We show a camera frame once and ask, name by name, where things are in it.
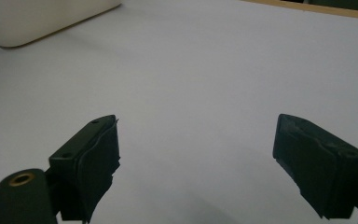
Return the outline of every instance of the white backdrop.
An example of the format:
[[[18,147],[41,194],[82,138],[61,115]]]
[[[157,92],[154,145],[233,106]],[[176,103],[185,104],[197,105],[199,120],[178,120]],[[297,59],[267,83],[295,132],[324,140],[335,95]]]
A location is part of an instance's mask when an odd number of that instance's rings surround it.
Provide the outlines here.
[[[122,165],[92,224],[358,223],[319,219],[272,159],[280,113],[358,147],[358,19],[126,0],[0,49],[0,180],[115,114]]]

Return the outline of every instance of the white table surface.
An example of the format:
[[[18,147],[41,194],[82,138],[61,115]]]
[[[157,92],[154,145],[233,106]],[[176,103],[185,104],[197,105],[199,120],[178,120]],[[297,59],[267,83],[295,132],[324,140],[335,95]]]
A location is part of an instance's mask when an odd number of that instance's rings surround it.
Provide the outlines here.
[[[121,167],[97,223],[358,223],[319,219],[272,158],[277,117],[358,147],[358,19],[236,0],[125,0],[0,49],[0,180],[48,168],[115,114]]]

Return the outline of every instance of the screw hole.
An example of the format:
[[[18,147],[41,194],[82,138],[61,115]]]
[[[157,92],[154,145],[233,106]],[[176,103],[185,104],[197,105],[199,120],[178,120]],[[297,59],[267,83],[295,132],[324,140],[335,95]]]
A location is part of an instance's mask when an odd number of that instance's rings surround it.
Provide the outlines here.
[[[11,187],[24,185],[34,179],[34,174],[26,173],[14,176],[8,183]]]
[[[62,157],[63,158],[69,158],[69,157],[71,157],[72,156],[72,153],[70,153],[70,152],[66,152],[66,153],[63,153],[62,154]]]

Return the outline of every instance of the white plastic container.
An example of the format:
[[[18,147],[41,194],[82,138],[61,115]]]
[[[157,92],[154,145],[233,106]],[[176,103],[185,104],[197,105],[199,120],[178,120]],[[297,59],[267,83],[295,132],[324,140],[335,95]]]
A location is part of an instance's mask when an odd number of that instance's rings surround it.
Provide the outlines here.
[[[121,0],[0,0],[0,46],[24,45],[120,3]]]

